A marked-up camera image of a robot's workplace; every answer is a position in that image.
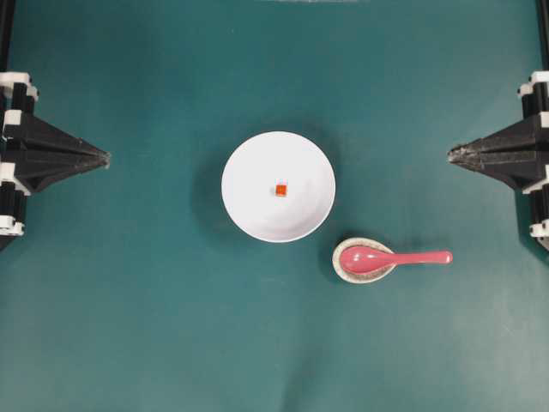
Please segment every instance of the white bowl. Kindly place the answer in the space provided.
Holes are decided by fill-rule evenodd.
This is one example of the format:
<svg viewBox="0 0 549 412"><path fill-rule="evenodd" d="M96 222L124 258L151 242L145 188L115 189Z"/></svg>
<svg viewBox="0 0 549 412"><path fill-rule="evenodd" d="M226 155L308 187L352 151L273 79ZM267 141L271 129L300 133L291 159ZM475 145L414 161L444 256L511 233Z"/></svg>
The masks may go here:
<svg viewBox="0 0 549 412"><path fill-rule="evenodd" d="M277 185L287 185L285 197ZM300 135L271 131L252 137L232 153L221 179L231 219L250 236L291 242L313 232L335 199L334 170L316 144Z"/></svg>

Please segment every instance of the small orange cube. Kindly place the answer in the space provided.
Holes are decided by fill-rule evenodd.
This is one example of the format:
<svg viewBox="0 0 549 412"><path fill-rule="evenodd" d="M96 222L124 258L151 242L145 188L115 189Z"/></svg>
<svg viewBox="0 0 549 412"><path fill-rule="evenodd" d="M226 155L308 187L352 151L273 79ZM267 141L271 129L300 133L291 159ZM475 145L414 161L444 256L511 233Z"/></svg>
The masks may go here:
<svg viewBox="0 0 549 412"><path fill-rule="evenodd" d="M287 190L286 185L277 185L276 186L276 196L286 197L286 190Z"/></svg>

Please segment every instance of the plastic spoon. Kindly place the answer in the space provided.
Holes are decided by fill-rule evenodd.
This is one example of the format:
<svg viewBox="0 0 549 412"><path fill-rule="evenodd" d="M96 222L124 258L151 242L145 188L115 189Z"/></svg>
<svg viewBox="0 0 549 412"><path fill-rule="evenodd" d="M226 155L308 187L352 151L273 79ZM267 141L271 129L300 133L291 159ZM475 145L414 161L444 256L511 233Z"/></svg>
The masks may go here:
<svg viewBox="0 0 549 412"><path fill-rule="evenodd" d="M449 264L452 258L450 251L385 253L368 246L353 246L341 253L340 265L347 272L363 275L393 264Z"/></svg>

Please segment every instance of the spoon handle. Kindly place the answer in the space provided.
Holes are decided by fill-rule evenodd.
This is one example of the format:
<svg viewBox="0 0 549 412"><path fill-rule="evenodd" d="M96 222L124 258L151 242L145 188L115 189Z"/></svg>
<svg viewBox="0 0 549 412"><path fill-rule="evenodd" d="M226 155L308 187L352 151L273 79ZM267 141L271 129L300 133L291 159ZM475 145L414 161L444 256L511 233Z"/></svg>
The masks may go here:
<svg viewBox="0 0 549 412"><path fill-rule="evenodd" d="M451 251L426 251L424 253L396 253L392 256L396 264L449 264Z"/></svg>

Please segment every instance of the green tabletop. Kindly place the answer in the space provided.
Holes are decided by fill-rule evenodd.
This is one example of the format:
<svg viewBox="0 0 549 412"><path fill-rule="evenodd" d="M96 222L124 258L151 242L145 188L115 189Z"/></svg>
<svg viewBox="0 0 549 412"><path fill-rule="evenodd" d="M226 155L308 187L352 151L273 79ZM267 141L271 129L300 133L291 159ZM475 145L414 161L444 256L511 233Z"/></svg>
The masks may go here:
<svg viewBox="0 0 549 412"><path fill-rule="evenodd" d="M533 0L19 0L9 65L112 166L33 196L0 255L0 410L549 409L528 206L446 161L522 117ZM268 130L337 180L328 220L283 245L220 198ZM455 261L353 286L331 254L355 235Z"/></svg>

